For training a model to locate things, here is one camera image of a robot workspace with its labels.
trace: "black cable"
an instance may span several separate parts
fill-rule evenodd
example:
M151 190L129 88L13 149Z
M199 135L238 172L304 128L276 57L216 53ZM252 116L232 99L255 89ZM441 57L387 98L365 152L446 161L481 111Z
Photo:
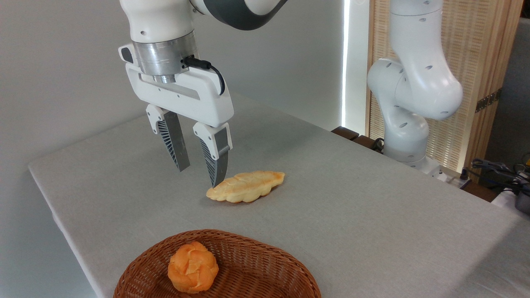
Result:
M491 179L489 179L487 177L484 177L483 175L480 175L478 173L475 173L475 172L473 172L473 171L471 171L469 169L467 169L467 172L479 177L480 179L484 179L484 180L486 180L489 183L493 183L493 184L497 184L497 185L500 185L500 186L504 186L505 188L509 188L509 189L512 189L512 190L521 191L524 194L526 194L527 196L530 196L530 189L528 187L524 187L524 186L523 187L519 187L519 186L514 186L514 185L506 184L506 183L503 183L503 182L491 180Z
M218 71L213 65L210 65L210 68L217 74L219 77L219 82L221 83L221 93L219 95L223 95L225 93L225 79L223 79L223 75L220 71Z
M375 139L374 145L372 146L372 150L383 151L383 146L384 145L381 142L385 142L385 139L383 139L383 138Z
M184 58L181 62L185 63L188 66L192 66L192 67L213 70L219 77L219 83L221 84L221 93L219 93L219 95L223 95L223 93L225 93L225 88L226 88L225 79L223 78L223 75L221 74L221 72L218 71L214 66L212 66L210 62L206 60L197 59L194 56L188 56Z
M520 174L517 174L516 172L512 172L505 164L500 162L491 162L483 159L474 159L471 162L472 168L474 169L485 169L489 171L494 171L496 174L500 176L504 176L507 178L515 179L518 177L519 179L523 179L527 182L529 182L526 177L521 176Z

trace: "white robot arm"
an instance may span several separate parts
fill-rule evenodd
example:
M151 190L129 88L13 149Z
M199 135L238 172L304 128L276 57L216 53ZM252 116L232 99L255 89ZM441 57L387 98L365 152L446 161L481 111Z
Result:
M462 86L441 47L443 0L390 0L390 44L399 59L379 59L368 86L385 124L384 154L433 177L439 164L426 157L429 125L459 108Z
M234 114L221 73L199 59L194 15L210 15L240 30L266 24L287 0L120 0L132 43L119 48L136 95L146 101L154 133L160 133L180 171L190 165L178 115L196 120L211 184L224 180Z

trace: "wicker basket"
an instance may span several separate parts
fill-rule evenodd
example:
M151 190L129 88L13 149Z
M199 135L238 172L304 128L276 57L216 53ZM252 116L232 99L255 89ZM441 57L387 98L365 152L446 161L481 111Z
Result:
M167 265L183 245L199 241L217 259L219 273L212 287L197 294L177 291ZM114 298L234 297L321 298L307 268L285 251L254 239L218 230L180 233L155 244L125 270Z

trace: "bread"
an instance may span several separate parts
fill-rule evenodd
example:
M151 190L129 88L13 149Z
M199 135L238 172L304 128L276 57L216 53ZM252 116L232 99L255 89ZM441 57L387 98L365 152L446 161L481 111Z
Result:
M219 266L214 255L197 241L184 244L171 257L167 276L180 292L196 294L214 283Z
M260 196L266 196L270 190L284 182L285 173L256 171L237 174L210 188L206 196L212 200L239 203L250 203Z

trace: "table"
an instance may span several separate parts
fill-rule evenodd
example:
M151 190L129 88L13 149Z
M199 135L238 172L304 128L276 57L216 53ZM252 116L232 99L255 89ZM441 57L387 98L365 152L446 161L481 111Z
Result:
M286 250L323 297L530 295L527 221L297 118L239 95L233 101L228 176L287 173L251 204L206 197L199 140L183 117L191 162L183 172L147 117L30 164L98 296L111 297L153 244L206 228Z

